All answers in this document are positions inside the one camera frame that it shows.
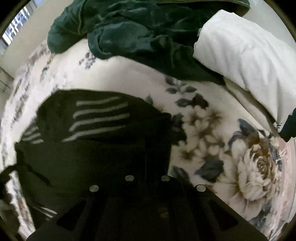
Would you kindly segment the black striped sweater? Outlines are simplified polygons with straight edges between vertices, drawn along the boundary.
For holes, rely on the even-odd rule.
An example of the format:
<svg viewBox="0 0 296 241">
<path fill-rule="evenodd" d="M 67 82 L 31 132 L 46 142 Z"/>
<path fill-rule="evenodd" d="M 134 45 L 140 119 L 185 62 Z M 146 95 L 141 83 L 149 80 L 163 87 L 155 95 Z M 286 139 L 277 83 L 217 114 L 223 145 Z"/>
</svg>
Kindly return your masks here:
<svg viewBox="0 0 296 241">
<path fill-rule="evenodd" d="M 144 145 L 148 158 L 143 199 L 147 219 L 156 216 L 157 184 L 169 168 L 171 147 L 175 142 L 175 118 L 163 113 L 146 101 L 117 92 L 88 90 L 60 90 L 46 99 L 38 108 L 36 119 L 14 145 L 16 163 L 1 174 L 6 181 L 17 172 L 22 194 L 33 216 L 36 228 L 51 221 L 56 212 L 29 201 L 26 187 L 26 148 L 43 143 L 74 141 Z"/>
</svg>

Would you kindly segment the dark green plush blanket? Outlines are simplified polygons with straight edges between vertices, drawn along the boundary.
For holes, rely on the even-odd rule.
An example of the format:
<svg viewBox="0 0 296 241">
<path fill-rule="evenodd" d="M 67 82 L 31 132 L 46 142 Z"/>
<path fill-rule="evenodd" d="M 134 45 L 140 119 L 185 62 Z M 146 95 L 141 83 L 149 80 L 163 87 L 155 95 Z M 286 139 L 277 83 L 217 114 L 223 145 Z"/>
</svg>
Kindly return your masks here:
<svg viewBox="0 0 296 241">
<path fill-rule="evenodd" d="M 60 54 L 81 39 L 105 60 L 121 56 L 179 80 L 224 84 L 193 56 L 199 30 L 219 10 L 245 15 L 249 1 L 74 1 L 51 26 L 47 44 Z"/>
</svg>

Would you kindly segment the window with metal grille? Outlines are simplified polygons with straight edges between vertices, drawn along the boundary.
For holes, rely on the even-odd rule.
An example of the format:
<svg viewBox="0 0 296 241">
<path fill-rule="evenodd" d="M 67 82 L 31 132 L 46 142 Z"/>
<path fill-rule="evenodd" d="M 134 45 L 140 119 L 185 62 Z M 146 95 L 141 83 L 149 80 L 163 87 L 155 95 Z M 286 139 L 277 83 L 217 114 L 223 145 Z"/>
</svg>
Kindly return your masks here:
<svg viewBox="0 0 296 241">
<path fill-rule="evenodd" d="M 1 1 L 1 55 L 20 29 L 46 1 Z"/>
</svg>

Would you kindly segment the floral bed blanket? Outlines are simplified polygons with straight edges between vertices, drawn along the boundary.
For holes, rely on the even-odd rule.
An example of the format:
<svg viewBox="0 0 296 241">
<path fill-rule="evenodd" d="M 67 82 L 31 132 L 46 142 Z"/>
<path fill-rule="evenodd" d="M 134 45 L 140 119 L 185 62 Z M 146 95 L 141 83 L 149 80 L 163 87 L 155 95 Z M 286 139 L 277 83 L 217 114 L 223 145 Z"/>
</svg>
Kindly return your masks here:
<svg viewBox="0 0 296 241">
<path fill-rule="evenodd" d="M 42 43 L 18 70 L 1 116 L 1 168 L 14 144 L 41 141 L 39 105 L 59 89 L 115 91 L 144 99 L 173 122 L 169 173 L 204 184 L 269 240 L 295 214 L 295 144 L 275 135 L 254 99 L 236 86 L 180 81 L 123 58 L 96 58 L 86 40 L 62 54 Z"/>
</svg>

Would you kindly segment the white folded clothes pile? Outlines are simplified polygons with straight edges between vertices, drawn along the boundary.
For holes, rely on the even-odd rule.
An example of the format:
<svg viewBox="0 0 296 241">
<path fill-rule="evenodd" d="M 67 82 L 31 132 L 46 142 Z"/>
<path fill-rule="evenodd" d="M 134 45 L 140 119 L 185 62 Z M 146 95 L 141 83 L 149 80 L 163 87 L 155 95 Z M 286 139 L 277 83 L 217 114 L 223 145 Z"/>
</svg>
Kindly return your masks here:
<svg viewBox="0 0 296 241">
<path fill-rule="evenodd" d="M 194 58 L 250 94 L 280 137 L 295 138 L 295 51 L 254 22 L 218 11 L 200 30 Z"/>
</svg>

